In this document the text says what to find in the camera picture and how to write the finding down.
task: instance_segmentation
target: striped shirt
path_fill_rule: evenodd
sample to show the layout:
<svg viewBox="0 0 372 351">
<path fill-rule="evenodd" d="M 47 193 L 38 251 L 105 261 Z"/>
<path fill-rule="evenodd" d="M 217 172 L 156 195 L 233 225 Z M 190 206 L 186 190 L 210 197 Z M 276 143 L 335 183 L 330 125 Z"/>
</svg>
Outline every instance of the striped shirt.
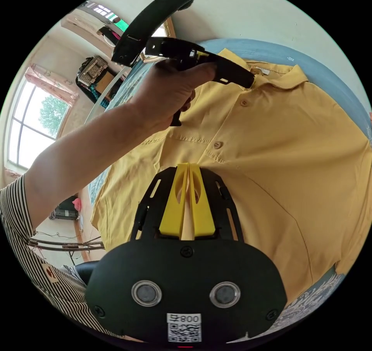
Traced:
<svg viewBox="0 0 372 351">
<path fill-rule="evenodd" d="M 101 333 L 115 335 L 105 330 L 95 319 L 85 302 L 86 285 L 75 267 L 61 269 L 47 266 L 54 279 L 48 278 L 45 261 L 28 245 L 34 231 L 31 226 L 24 192 L 24 179 L 18 178 L 0 190 L 1 222 L 15 256 L 33 285 L 60 312 L 76 322 Z"/>
</svg>

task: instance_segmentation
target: tree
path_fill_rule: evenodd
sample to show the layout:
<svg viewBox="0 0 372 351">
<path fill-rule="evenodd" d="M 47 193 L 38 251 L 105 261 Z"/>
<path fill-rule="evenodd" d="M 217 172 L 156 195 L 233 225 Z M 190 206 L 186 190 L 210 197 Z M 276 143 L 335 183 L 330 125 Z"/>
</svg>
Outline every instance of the tree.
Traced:
<svg viewBox="0 0 372 351">
<path fill-rule="evenodd" d="M 43 107 L 40 109 L 39 122 L 55 137 L 66 113 L 67 104 L 52 95 L 45 98 L 41 104 Z"/>
</svg>

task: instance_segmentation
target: screw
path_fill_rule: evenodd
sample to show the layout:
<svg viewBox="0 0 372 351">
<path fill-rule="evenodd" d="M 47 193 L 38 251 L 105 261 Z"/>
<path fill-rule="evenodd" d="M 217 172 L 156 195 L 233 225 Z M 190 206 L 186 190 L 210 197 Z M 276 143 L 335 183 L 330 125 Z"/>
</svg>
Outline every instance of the screw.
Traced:
<svg viewBox="0 0 372 351">
<path fill-rule="evenodd" d="M 182 249 L 181 249 L 181 255 L 182 257 L 184 258 L 190 258 L 192 255 L 194 254 L 194 251 L 191 247 L 189 246 L 184 246 Z"/>
<path fill-rule="evenodd" d="M 97 314 L 98 317 L 105 317 L 105 312 L 98 306 L 94 306 L 94 312 Z"/>
<path fill-rule="evenodd" d="M 278 316 L 278 311 L 277 310 L 271 310 L 267 313 L 266 315 L 266 320 L 272 321 L 274 318 Z"/>
</svg>

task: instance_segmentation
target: yellow plastic bracket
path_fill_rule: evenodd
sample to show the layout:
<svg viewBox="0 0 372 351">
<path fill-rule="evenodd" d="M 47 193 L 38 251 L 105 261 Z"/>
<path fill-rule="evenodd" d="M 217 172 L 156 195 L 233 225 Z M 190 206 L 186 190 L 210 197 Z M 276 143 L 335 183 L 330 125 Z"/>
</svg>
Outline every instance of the yellow plastic bracket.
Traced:
<svg viewBox="0 0 372 351">
<path fill-rule="evenodd" d="M 206 54 L 205 52 L 202 52 L 202 51 L 197 51 L 197 52 L 196 52 L 196 55 L 197 55 L 198 60 L 199 60 L 199 58 L 200 58 L 201 56 L 209 56 L 209 54 Z"/>
<path fill-rule="evenodd" d="M 197 164 L 189 165 L 190 205 L 194 222 L 194 236 L 211 236 L 215 233 L 215 226 L 210 211 L 207 194 L 205 192 L 202 173 Z"/>
<path fill-rule="evenodd" d="M 162 235 L 181 238 L 185 213 L 188 172 L 189 164 L 179 164 L 177 166 L 168 202 L 160 223 L 159 231 Z"/>
</svg>

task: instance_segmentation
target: blue bedsheet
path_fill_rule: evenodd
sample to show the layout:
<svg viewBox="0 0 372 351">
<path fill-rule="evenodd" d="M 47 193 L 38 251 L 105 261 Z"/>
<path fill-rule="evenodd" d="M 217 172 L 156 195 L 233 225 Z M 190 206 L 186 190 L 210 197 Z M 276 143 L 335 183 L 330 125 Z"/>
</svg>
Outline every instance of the blue bedsheet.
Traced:
<svg viewBox="0 0 372 351">
<path fill-rule="evenodd" d="M 316 60 L 288 47 L 255 40 L 219 39 L 202 42 L 201 45 L 213 53 L 227 48 L 244 59 L 292 66 L 298 64 L 309 81 L 319 86 L 337 101 L 372 143 L 372 128 L 368 114 L 371 111 L 370 104 L 368 102 L 362 104 L 332 71 Z M 107 109 L 112 109 L 130 98 L 151 66 L 152 64 L 143 64 L 142 62 L 136 64 Z M 104 171 L 89 185 L 92 204 L 103 185 L 107 171 Z M 287 306 L 274 325 L 259 337 L 285 328 L 309 315 L 329 298 L 343 279 L 344 276 L 337 275 L 334 268 L 330 269 L 317 283 Z"/>
</svg>

